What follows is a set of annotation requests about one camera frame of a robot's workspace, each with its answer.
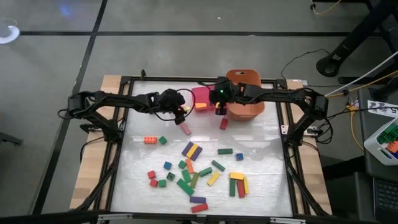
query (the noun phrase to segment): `white container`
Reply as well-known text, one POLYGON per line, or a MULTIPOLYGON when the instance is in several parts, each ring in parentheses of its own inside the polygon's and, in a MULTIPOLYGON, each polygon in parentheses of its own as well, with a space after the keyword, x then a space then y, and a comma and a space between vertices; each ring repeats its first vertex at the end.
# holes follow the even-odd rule
POLYGON ((379 144, 377 137, 387 129, 391 124, 398 125, 398 118, 393 119, 387 124, 381 126, 375 133, 373 133, 365 142, 364 147, 368 150, 376 159, 378 159, 382 164, 386 166, 398 166, 398 159, 394 157, 385 147, 386 143, 383 145, 379 144))

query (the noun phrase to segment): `yellow block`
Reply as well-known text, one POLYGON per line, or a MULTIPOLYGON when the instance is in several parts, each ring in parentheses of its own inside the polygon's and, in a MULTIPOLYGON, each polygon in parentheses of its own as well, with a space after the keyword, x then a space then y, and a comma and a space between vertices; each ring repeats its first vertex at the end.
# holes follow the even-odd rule
POLYGON ((243 185, 244 185, 244 193, 248 194, 249 186, 248 186, 248 178, 247 177, 243 177, 243 185))
POLYGON ((198 145, 197 144, 194 144, 192 147, 191 147, 191 149, 188 151, 188 153, 187 153, 187 157, 188 158, 191 158, 191 156, 193 155, 193 153, 195 152, 195 150, 198 148, 198 145))
POLYGON ((230 172, 229 178, 236 180, 243 180, 243 174, 240 172, 230 172))
POLYGON ((202 107, 206 107, 207 103, 195 103, 195 107, 196 108, 202 108, 202 107))
POLYGON ((220 173, 217 170, 214 171, 214 174, 210 177, 210 179, 207 182, 207 184, 212 186, 214 184, 214 182, 217 180, 218 176, 220 176, 220 173))

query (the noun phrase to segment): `yellow cable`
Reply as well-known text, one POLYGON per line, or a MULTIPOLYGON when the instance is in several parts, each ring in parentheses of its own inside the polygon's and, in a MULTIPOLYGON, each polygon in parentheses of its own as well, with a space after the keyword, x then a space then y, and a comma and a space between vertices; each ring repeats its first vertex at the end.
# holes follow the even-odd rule
POLYGON ((312 10, 313 10, 313 12, 316 14, 316 15, 322 15, 322 14, 324 14, 324 13, 326 13, 326 12, 328 12, 328 11, 330 11, 331 9, 333 9, 335 6, 337 6, 337 4, 339 4, 340 2, 341 2, 342 0, 339 0, 338 2, 336 2, 334 5, 332 5, 329 9, 327 9, 327 10, 325 10, 325 11, 323 11, 323 12, 317 12, 316 10, 315 10, 315 7, 313 7, 312 8, 312 10))
POLYGON ((363 151, 363 147, 360 145, 360 143, 358 142, 358 140, 356 139, 356 137, 355 137, 355 134, 354 134, 354 114, 355 114, 355 111, 357 111, 358 110, 358 108, 357 107, 355 107, 355 106, 347 106, 347 109, 349 109, 351 112, 349 112, 349 116, 350 116, 350 126, 351 126, 351 135, 352 135, 352 137, 353 137, 353 139, 354 139, 354 141, 356 142, 356 144, 358 145, 358 147, 360 148, 360 149, 362 149, 362 151, 363 151))
MULTIPOLYGON (((359 87, 353 88, 352 90, 348 90, 348 91, 349 91, 349 92, 352 92, 352 91, 358 90, 358 89, 360 89, 360 88, 367 87, 368 85, 372 85, 373 83, 376 83, 376 82, 382 80, 383 78, 387 78, 387 77, 389 77, 389 76, 391 76, 391 75, 394 75, 394 74, 396 74, 396 73, 398 73, 398 70, 396 70, 396 71, 394 71, 394 72, 391 72, 390 74, 388 74, 388 75, 386 75, 386 76, 383 76, 383 77, 381 77, 381 78, 378 78, 377 80, 374 80, 373 82, 369 82, 368 84, 361 85, 361 86, 359 86, 359 87)), ((342 96, 342 95, 343 95, 343 93, 338 93, 338 94, 334 94, 334 95, 329 95, 329 96, 327 96, 327 98, 331 98, 331 97, 335 97, 335 96, 342 96)))

